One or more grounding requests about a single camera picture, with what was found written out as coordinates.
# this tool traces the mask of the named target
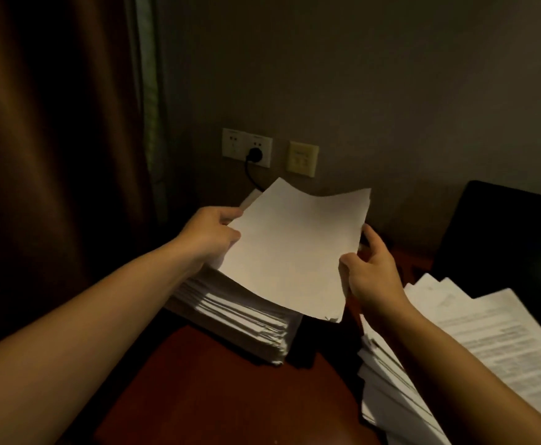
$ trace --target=gray wall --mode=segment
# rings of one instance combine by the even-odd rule
[[[372,187],[370,222],[423,252],[468,180],[541,193],[541,0],[158,3],[171,155],[198,204],[251,190],[222,127],[275,139],[262,184]],[[289,139],[320,146],[315,179],[284,171]]]

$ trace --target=desk surface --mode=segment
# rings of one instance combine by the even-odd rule
[[[149,356],[95,442],[378,444],[359,416],[360,333],[348,312],[341,324],[305,319],[289,356],[295,362],[281,367],[180,327]]]

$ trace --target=cable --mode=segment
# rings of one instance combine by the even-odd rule
[[[245,175],[248,177],[248,179],[254,185],[254,187],[257,188],[260,192],[264,192],[264,189],[262,189],[262,187],[256,181],[254,181],[254,179],[251,177],[250,170],[248,168],[249,162],[259,163],[261,160],[262,160],[262,151],[260,151],[260,149],[258,148],[250,148],[250,152],[245,157],[244,170],[245,170]]]

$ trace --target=stack of paper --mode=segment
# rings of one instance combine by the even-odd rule
[[[262,359],[284,361],[302,314],[340,321],[340,255],[355,252],[370,190],[315,197],[278,179],[242,204],[241,239],[166,307]]]
[[[438,282],[430,275],[404,290],[425,317],[541,413],[541,327],[513,291],[471,299],[450,279]],[[363,416],[392,434],[393,443],[400,438],[417,445],[448,443],[393,351],[362,321]]]

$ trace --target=curtain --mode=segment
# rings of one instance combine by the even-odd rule
[[[124,0],[0,0],[0,339],[154,244]]]

